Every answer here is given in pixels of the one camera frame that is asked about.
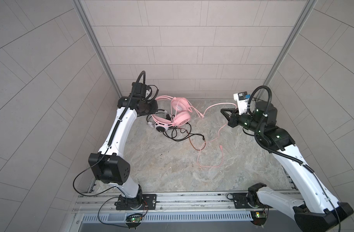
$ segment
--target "pink ear cushion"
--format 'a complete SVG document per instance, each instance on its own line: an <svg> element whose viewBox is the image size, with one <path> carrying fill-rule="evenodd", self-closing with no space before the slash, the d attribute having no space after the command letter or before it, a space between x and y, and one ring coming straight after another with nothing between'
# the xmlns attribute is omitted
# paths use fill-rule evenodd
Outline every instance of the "pink ear cushion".
<svg viewBox="0 0 354 232"><path fill-rule="evenodd" d="M185 98L173 98L171 101L171 105L173 109L177 110L177 112L182 112L182 111L191 111L190 105L188 101Z"/></svg>
<svg viewBox="0 0 354 232"><path fill-rule="evenodd" d="M161 118L161 117L158 117L158 116L155 116L155 115L154 115L154 118L156 118L156 120L158 120L158 121L161 122L161 123L165 123L165 124L170 124L170 123L172 123L171 121L169 121L169 120L167 120L167 119L165 119L165 118Z"/></svg>
<svg viewBox="0 0 354 232"><path fill-rule="evenodd" d="M176 115L173 122L174 122L175 126L179 127L179 126L182 126L185 123L187 123L190 119L191 119L191 116L190 116L189 112L183 111L183 112Z"/></svg>

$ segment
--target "side wall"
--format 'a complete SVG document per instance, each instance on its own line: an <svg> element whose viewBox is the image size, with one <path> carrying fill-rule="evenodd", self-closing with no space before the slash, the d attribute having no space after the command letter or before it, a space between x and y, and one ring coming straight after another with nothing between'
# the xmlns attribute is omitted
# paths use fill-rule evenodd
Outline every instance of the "side wall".
<svg viewBox="0 0 354 232"><path fill-rule="evenodd" d="M232 98L263 83L306 1L82 0L123 95Z"/></svg>
<svg viewBox="0 0 354 232"><path fill-rule="evenodd" d="M0 232L59 230L116 97L70 0L0 0Z"/></svg>
<svg viewBox="0 0 354 232"><path fill-rule="evenodd" d="M354 209L354 0L316 3L270 87L279 126ZM352 219L341 228L354 229Z"/></svg>

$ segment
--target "white headphones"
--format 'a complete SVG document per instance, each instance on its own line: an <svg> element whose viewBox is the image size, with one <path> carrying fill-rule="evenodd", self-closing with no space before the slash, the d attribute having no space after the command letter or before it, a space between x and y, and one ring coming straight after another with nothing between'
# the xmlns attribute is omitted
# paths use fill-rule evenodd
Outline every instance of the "white headphones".
<svg viewBox="0 0 354 232"><path fill-rule="evenodd" d="M171 120L172 119L172 115L168 114L168 111L164 110L164 109L158 109L158 112L156 114L165 114L165 119L167 120ZM146 121L147 124L149 125L149 127L155 128L158 132L166 132L170 126L168 125L164 125L163 123L153 123L150 122L149 119L151 117L147 116Z"/></svg>

